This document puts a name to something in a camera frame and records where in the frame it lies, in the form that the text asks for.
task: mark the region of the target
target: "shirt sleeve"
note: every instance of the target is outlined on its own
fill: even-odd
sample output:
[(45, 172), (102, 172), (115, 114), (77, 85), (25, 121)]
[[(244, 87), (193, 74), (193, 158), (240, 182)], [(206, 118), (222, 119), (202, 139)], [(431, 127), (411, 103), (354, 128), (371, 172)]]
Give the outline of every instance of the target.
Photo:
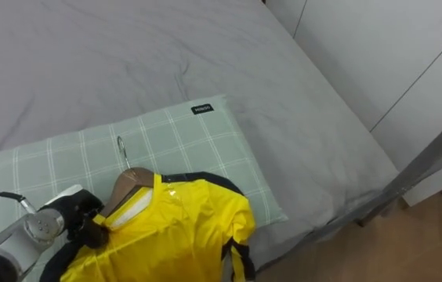
[(254, 216), (248, 198), (238, 188), (231, 189), (233, 183), (228, 179), (226, 181), (230, 184), (222, 183), (224, 185), (221, 186), (214, 183), (209, 191), (225, 235), (221, 259), (230, 252), (233, 282), (252, 281), (255, 279), (255, 267), (249, 256), (248, 239), (255, 230)]

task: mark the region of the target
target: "wooden floor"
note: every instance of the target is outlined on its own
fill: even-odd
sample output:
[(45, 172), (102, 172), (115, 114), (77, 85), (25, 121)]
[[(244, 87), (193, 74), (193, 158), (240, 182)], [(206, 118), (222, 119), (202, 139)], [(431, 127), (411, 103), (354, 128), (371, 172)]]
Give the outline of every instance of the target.
[(258, 282), (442, 282), (442, 194), (303, 247)]

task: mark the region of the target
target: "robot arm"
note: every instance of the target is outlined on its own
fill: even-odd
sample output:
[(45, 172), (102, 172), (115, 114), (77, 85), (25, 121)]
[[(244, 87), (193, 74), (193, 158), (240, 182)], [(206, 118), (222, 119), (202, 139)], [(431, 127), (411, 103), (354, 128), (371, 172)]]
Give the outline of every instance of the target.
[(20, 203), (30, 213), (0, 233), (0, 282), (21, 281), (64, 230), (68, 239), (91, 248), (107, 243), (107, 231), (92, 221), (103, 204), (81, 186), (65, 190), (39, 211), (25, 199)]

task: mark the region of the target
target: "metal hanger hook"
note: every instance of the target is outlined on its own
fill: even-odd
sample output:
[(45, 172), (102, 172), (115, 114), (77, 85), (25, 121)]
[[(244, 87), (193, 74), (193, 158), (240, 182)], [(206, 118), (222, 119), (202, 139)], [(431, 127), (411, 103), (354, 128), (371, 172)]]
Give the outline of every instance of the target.
[(127, 158), (127, 151), (125, 150), (124, 140), (118, 136), (117, 137), (118, 150), (120, 150), (120, 154), (123, 156), (125, 163), (127, 164), (127, 168), (131, 169), (129, 159)]

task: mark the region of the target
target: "pillow label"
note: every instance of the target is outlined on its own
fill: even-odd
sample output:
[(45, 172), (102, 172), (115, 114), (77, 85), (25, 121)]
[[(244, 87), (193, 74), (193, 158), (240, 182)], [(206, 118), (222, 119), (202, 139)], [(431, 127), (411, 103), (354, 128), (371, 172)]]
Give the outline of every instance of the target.
[(212, 108), (211, 104), (204, 104), (200, 106), (191, 107), (191, 111), (193, 112), (193, 114), (203, 114), (213, 110), (214, 109)]

